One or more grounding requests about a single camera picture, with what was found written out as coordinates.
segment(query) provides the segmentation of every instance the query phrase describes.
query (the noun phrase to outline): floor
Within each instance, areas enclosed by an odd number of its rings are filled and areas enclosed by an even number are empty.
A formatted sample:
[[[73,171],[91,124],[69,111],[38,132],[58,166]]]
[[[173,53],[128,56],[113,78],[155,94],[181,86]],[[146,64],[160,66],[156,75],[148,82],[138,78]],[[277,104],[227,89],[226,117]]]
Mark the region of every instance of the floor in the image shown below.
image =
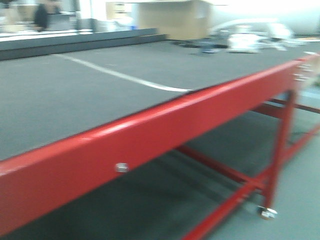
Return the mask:
[[[313,95],[317,91],[303,95],[318,98]],[[313,103],[319,107],[319,101],[320,97]],[[320,120],[305,114],[297,113],[293,137]],[[277,123],[275,118],[248,112],[187,144],[255,175],[268,162]],[[274,203],[277,219],[259,218],[261,197],[253,194],[206,240],[319,240],[319,146],[317,134],[284,168]],[[3,240],[179,240],[237,186],[171,151]]]

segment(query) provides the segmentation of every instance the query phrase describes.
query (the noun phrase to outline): gray felt surface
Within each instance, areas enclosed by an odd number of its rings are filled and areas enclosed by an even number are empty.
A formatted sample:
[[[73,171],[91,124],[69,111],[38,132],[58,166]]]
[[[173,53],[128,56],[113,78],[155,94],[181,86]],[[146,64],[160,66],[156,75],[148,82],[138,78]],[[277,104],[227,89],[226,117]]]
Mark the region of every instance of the gray felt surface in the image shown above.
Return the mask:
[[[198,55],[170,41],[66,53],[169,87],[193,89],[262,71],[320,51]],[[0,61],[0,159],[29,151],[166,102],[184,93],[133,83],[55,55]]]

